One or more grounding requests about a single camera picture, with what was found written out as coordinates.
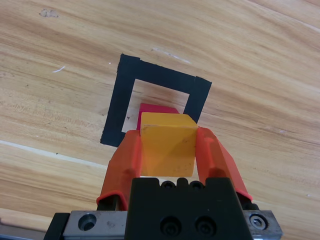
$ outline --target red block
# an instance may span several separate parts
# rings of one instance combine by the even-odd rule
[[[140,109],[139,109],[139,117],[138,117],[138,123],[136,125],[136,129],[140,130],[141,125],[141,114],[143,112],[147,113],[164,113],[164,114],[178,114],[178,110],[174,107],[169,106],[159,106],[159,105],[153,105],[153,104],[146,104],[141,103]]]

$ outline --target black square outline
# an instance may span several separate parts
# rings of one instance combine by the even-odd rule
[[[138,57],[121,54],[100,140],[102,144],[118,147],[124,139],[126,133],[122,132],[122,128],[136,79],[189,94],[183,113],[188,114],[196,123],[212,84],[198,76],[191,76],[142,61]]]

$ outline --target screw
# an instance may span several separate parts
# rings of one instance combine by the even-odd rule
[[[164,181],[162,184],[161,184],[161,187],[162,188],[165,188],[165,189],[173,189],[175,188],[175,184],[172,182],[172,181]]]
[[[88,213],[83,215],[78,222],[78,227],[82,231],[88,231],[92,229],[97,223],[97,218],[95,215]]]
[[[267,228],[266,220],[264,220],[264,218],[260,215],[252,215],[250,217],[250,223],[259,230],[265,230]]]
[[[212,237],[216,233],[216,223],[208,216],[199,217],[195,228],[203,237]]]
[[[204,188],[204,185],[199,182],[199,181],[193,181],[190,183],[190,186],[194,189],[194,190],[200,190]]]
[[[181,232],[181,222],[174,216],[168,216],[161,221],[160,230],[167,237],[176,237]]]

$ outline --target wooden surface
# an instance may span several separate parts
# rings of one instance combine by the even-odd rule
[[[1,221],[46,230],[55,212],[95,209],[124,53],[211,81],[199,125],[283,239],[318,240],[319,12],[317,0],[2,1]],[[184,108],[188,96],[136,82],[133,120],[141,101]]]

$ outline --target black tape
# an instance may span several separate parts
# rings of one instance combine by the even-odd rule
[[[183,113],[188,114],[196,123],[198,122],[211,82],[142,61],[138,57],[121,54],[101,136],[102,144],[118,147],[124,139],[125,133],[122,132],[122,128],[136,79],[189,94]]]

